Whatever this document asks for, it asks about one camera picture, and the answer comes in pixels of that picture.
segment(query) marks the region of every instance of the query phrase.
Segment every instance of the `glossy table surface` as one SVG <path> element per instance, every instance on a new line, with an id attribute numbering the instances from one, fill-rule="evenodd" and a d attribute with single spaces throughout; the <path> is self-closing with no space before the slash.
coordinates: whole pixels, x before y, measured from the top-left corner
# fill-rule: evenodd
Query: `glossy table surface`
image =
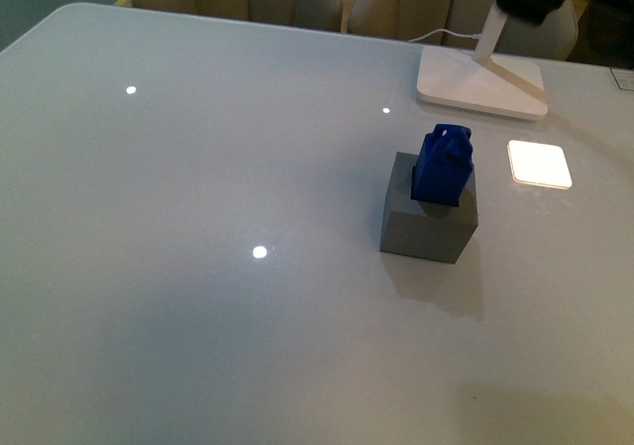
<path id="1" fill-rule="evenodd" d="M 2 53 L 0 443 L 630 444 L 634 92 L 540 60 L 541 122 L 437 107 L 420 51 L 73 5 Z M 378 251 L 437 123 L 473 130 L 454 266 Z"/>

